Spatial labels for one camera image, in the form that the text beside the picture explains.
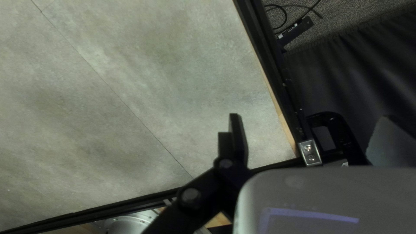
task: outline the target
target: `dark gray curtain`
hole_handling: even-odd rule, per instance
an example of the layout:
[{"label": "dark gray curtain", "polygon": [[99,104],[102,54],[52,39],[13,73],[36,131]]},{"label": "dark gray curtain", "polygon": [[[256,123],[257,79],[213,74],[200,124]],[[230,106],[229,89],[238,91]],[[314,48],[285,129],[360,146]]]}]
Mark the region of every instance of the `dark gray curtain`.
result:
[{"label": "dark gray curtain", "polygon": [[416,9],[285,55],[306,115],[341,114],[365,151],[377,120],[416,121]]}]

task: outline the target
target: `gray concrete surface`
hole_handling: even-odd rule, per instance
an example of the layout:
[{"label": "gray concrete surface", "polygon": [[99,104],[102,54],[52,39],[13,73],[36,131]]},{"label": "gray concrete surface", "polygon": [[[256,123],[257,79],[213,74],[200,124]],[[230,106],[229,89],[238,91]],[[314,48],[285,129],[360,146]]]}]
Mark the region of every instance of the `gray concrete surface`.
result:
[{"label": "gray concrete surface", "polygon": [[[262,1],[265,5],[297,4],[311,7],[317,0]],[[363,22],[414,4],[416,4],[416,0],[321,0],[321,2],[319,2],[314,9],[324,18],[320,19],[314,13],[310,12],[308,16],[311,17],[314,22],[314,26],[286,45],[285,48],[287,50],[292,50],[303,45],[307,45],[314,41],[336,34],[342,30],[356,27]],[[295,22],[300,16],[307,12],[306,8],[300,7],[285,7],[285,10],[287,11],[288,20],[283,28]],[[274,27],[283,23],[284,15],[280,10],[270,11],[268,16]]]},{"label": "gray concrete surface", "polygon": [[293,158],[232,1],[0,2],[0,230]]}]

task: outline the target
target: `black metal frame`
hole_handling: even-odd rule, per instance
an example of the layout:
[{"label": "black metal frame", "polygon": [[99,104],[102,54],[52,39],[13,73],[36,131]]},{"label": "black metal frame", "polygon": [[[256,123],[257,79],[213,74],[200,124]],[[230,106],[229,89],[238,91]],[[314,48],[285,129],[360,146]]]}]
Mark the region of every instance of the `black metal frame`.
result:
[{"label": "black metal frame", "polygon": [[[234,2],[270,83],[273,94],[282,109],[283,116],[287,121],[295,141],[300,142],[306,139],[312,139],[313,134],[311,128],[319,125],[314,122],[319,118],[316,115],[313,115],[307,119],[303,114],[301,104],[296,98],[296,89],[290,78],[288,68],[285,66],[285,62],[283,60],[283,48],[276,41],[261,1],[234,0]],[[328,128],[330,126],[343,128],[337,130],[336,132],[344,134],[345,139],[349,140],[350,146],[355,144],[355,138],[348,126],[345,124],[345,121],[340,121],[337,122],[338,124],[327,124],[326,126]],[[361,150],[354,147],[353,149],[348,148],[348,144],[345,145],[344,143],[345,142],[341,142],[341,144],[337,145],[337,149],[335,150],[322,152],[321,157],[323,163],[344,159],[346,158],[346,152],[348,152],[347,155],[349,155],[349,157],[354,161],[354,152],[360,152]],[[365,164],[362,152],[361,154],[358,154],[358,157],[360,157],[360,159],[356,160],[356,164]],[[305,167],[305,163],[302,158],[294,158],[284,162],[252,169],[251,171],[253,173],[259,173],[269,169],[288,167]],[[123,214],[159,208],[165,206],[165,203],[163,202],[164,199],[172,199],[179,193],[180,189],[181,188],[166,190],[80,212],[62,215],[2,231],[0,234],[36,234],[99,221]]]}]

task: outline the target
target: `metal bracket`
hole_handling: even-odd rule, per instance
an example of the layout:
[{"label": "metal bracket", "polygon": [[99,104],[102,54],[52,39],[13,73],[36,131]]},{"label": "metal bracket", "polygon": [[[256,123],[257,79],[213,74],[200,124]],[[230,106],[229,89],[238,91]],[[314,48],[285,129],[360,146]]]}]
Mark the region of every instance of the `metal bracket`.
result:
[{"label": "metal bracket", "polygon": [[299,142],[299,149],[302,154],[303,160],[307,167],[317,166],[322,164],[321,156],[319,155],[318,148],[314,139],[309,139],[303,142]]}]

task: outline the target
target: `screw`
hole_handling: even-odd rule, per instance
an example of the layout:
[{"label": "screw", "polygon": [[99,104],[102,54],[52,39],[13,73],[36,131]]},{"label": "screw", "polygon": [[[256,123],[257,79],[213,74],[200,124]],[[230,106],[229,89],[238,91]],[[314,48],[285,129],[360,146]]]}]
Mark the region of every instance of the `screw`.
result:
[{"label": "screw", "polygon": [[201,193],[197,189],[188,188],[182,193],[181,199],[183,202],[193,203],[198,199],[198,197],[200,197],[200,195]]},{"label": "screw", "polygon": [[311,145],[305,145],[304,149],[306,151],[311,151],[312,150],[312,146]]},{"label": "screw", "polygon": [[227,169],[227,168],[232,167],[232,165],[233,165],[233,162],[229,159],[223,159],[223,160],[220,161],[220,167],[222,167],[222,168]]}]

